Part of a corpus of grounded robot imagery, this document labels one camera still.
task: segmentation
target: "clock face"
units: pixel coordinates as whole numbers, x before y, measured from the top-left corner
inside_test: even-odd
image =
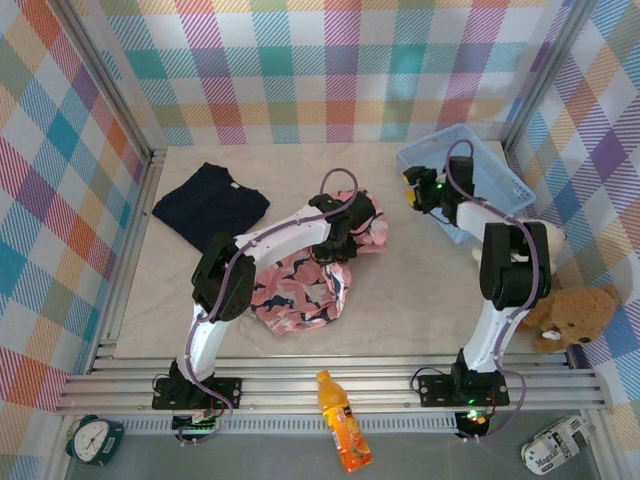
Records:
[[[90,462],[97,455],[107,438],[109,424],[95,420],[78,429],[73,437],[73,449],[81,462]]]

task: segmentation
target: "folded t-shirt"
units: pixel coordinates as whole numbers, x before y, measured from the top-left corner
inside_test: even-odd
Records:
[[[216,233],[226,231],[232,237],[246,233],[268,207],[264,195],[235,183],[229,170],[205,163],[162,197],[152,213],[204,253]]]

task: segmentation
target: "bottle label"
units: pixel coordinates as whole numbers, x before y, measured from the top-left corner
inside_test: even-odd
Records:
[[[363,460],[363,465],[373,459],[348,403],[340,403],[327,409],[324,417],[327,419],[333,441],[341,455],[360,458]]]

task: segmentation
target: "white toy car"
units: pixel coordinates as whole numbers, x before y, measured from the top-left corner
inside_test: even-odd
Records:
[[[563,418],[522,447],[522,461],[536,475],[545,475],[587,448],[591,428],[579,415]]]

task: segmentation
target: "alarm clock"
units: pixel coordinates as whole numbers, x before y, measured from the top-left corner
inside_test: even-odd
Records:
[[[106,465],[124,435],[121,423],[87,415],[67,442],[67,454],[87,465]]]

